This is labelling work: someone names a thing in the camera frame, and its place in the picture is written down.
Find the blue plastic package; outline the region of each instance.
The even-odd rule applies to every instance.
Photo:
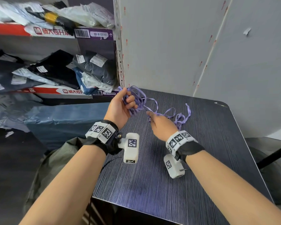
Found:
[[[76,79],[78,81],[78,84],[80,85],[80,89],[82,92],[86,95],[91,95],[93,94],[98,88],[94,86],[89,80],[88,76],[86,73],[84,73],[81,69],[78,67],[73,68],[75,74],[76,74]]]
[[[108,106],[103,102],[34,107],[24,123],[42,144],[54,150],[74,137],[85,138],[91,126],[104,119]]]

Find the purple shoelace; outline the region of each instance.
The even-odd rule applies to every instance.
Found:
[[[139,113],[144,108],[147,108],[148,110],[152,111],[153,113],[155,113],[157,115],[162,115],[162,116],[165,116],[167,118],[172,118],[176,115],[176,109],[173,108],[173,107],[168,109],[164,114],[158,113],[157,112],[158,111],[157,101],[155,99],[152,99],[152,98],[147,98],[145,93],[142,90],[140,90],[138,87],[131,86],[131,87],[127,88],[127,90],[131,92],[131,95],[134,95],[135,103],[136,103],[136,105],[138,105],[137,109],[135,109],[135,108],[129,109],[129,113],[130,113],[131,117],[135,116],[137,113]],[[127,104],[127,102],[126,102],[127,98],[128,98],[128,95],[125,95],[123,97],[124,104]],[[155,112],[153,110],[151,110],[149,107],[145,106],[147,99],[153,100],[156,103],[156,111]],[[189,105],[187,105],[187,103],[185,105],[187,106],[188,116],[185,117],[182,113],[179,113],[179,114],[176,115],[176,118],[175,118],[175,121],[174,121],[174,123],[177,126],[179,131],[181,130],[181,126],[183,124],[185,124],[186,121],[188,120],[188,118],[191,116],[191,109],[189,108]],[[167,115],[166,113],[168,113],[171,110],[173,110],[173,112],[174,112],[173,115],[172,116]]]

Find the black pole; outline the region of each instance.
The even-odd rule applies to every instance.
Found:
[[[262,169],[280,158],[281,158],[281,148],[275,151],[274,153],[270,154],[268,157],[264,158],[263,160],[259,161],[257,163],[257,166],[259,169]]]

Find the forearm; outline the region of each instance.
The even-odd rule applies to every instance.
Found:
[[[106,155],[95,145],[83,146],[52,180],[20,225],[73,225],[82,218]]]
[[[230,224],[281,224],[279,208],[206,151],[186,162]]]

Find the tabletop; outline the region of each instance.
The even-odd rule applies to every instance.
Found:
[[[177,113],[187,115],[187,103],[191,116],[181,130],[186,130],[207,152],[272,201],[227,104],[152,90],[143,92],[157,100],[159,113],[174,107]],[[155,109],[151,100],[146,105]],[[138,162],[110,162],[99,176],[93,197],[183,225],[229,224],[191,171],[176,179],[169,176],[163,162],[169,151],[153,135],[145,111],[130,118],[121,132],[124,137],[127,133],[139,134]],[[108,155],[106,161],[117,156],[123,156],[123,151],[116,156]]]

